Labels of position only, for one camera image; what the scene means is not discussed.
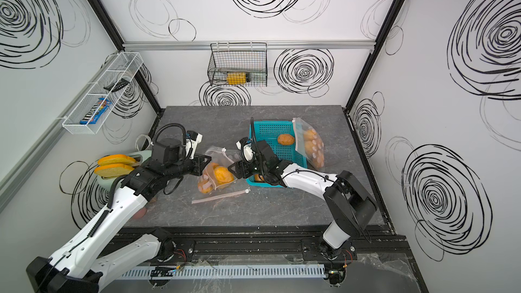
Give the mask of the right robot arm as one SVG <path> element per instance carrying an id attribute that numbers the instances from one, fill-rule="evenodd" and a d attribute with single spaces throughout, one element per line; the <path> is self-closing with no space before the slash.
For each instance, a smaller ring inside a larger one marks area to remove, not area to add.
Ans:
<path id="1" fill-rule="evenodd" d="M 366 227 L 378 211 L 377 202 L 351 172 L 327 174 L 304 168 L 281 160 L 266 141 L 253 138 L 242 138 L 236 146 L 240 160 L 229 166 L 235 177 L 257 175 L 269 186 L 298 189 L 325 201 L 332 222 L 322 234 L 323 254 L 332 258 L 350 239 L 368 238 Z"/>

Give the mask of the teal plastic basket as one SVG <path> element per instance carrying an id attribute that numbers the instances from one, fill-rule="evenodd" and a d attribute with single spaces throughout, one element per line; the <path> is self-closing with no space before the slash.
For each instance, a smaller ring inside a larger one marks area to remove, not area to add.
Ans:
<path id="1" fill-rule="evenodd" d="M 273 152 L 281 160 L 289 160 L 291 164 L 283 173 L 284 185 L 269 185 L 267 183 L 255 183 L 254 176 L 246 179 L 247 183 L 257 187 L 287 187 L 291 189 L 308 190 L 313 180 L 309 178 L 307 162 L 305 158 L 297 153 L 294 145 L 283 146 L 278 144 L 278 136 L 281 134 L 291 134 L 295 137 L 293 124 L 285 121 L 250 121 L 249 138 L 254 141 L 266 141 Z"/>

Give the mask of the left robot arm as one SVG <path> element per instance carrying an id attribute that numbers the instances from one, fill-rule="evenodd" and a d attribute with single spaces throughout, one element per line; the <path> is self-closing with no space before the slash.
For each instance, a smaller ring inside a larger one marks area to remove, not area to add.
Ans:
<path id="1" fill-rule="evenodd" d="M 34 291 L 100 292 L 160 252 L 173 254 L 174 243 L 168 234 L 154 230 L 101 256 L 119 230 L 171 180 L 202 175 L 211 158 L 195 152 L 201 142 L 202 135 L 194 131 L 184 135 L 182 141 L 174 138 L 157 141 L 149 159 L 114 180 L 107 204 L 83 229 L 51 257 L 37 257 L 29 264 L 26 272 Z"/>

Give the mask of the potato bagged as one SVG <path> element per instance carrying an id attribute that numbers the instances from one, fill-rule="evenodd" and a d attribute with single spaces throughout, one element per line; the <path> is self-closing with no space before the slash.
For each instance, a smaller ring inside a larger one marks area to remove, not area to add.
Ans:
<path id="1" fill-rule="evenodd" d="M 204 180 L 198 183 L 198 190 L 203 194 L 211 193 L 213 189 L 213 184 L 209 180 Z"/>
<path id="2" fill-rule="evenodd" d="M 324 143 L 319 134 L 313 128 L 310 128 L 304 132 L 303 138 L 307 159 L 315 169 L 323 169 L 325 164 Z"/>

